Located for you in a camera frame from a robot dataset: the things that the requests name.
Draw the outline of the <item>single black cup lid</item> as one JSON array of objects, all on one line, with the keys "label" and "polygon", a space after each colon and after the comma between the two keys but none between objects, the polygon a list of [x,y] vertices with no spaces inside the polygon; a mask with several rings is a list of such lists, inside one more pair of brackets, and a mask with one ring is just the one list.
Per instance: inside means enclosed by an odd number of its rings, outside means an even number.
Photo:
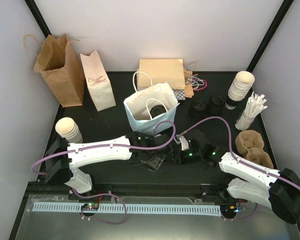
[{"label": "single black cup lid", "polygon": [[153,119],[161,114],[165,114],[168,110],[163,105],[155,105],[149,111],[150,118]]}]

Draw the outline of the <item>light blue paper bag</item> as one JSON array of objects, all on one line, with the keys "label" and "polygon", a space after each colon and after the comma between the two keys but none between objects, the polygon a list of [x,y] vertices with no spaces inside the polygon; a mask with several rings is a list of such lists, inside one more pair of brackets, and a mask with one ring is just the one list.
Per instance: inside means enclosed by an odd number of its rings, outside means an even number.
[{"label": "light blue paper bag", "polygon": [[135,93],[123,101],[128,122],[134,132],[160,133],[171,127],[166,121],[174,121],[179,102],[168,83],[153,84],[142,71],[136,71],[132,78],[139,75],[145,75],[150,86],[138,91],[135,81],[132,82]]}]

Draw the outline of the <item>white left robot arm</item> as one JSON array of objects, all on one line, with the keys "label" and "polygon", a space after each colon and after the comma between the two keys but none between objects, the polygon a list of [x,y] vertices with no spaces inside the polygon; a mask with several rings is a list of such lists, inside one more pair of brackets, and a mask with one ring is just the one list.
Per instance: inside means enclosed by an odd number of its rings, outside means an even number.
[{"label": "white left robot arm", "polygon": [[49,185],[65,184],[91,200],[97,195],[98,188],[93,184],[92,177],[80,167],[113,160],[143,164],[152,161],[168,140],[166,134],[151,136],[137,131],[116,139],[91,143],[69,143],[65,138],[59,138],[45,154],[46,157],[52,156],[45,162],[45,181]]}]

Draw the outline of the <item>paper cup near left arm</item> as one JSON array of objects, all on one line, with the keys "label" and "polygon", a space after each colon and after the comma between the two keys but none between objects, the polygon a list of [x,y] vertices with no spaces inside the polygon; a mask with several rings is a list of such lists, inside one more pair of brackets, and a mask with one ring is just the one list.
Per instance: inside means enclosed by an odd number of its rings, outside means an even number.
[{"label": "paper cup near left arm", "polygon": [[83,142],[78,125],[70,117],[61,118],[55,125],[55,131],[69,143],[80,144]]}]

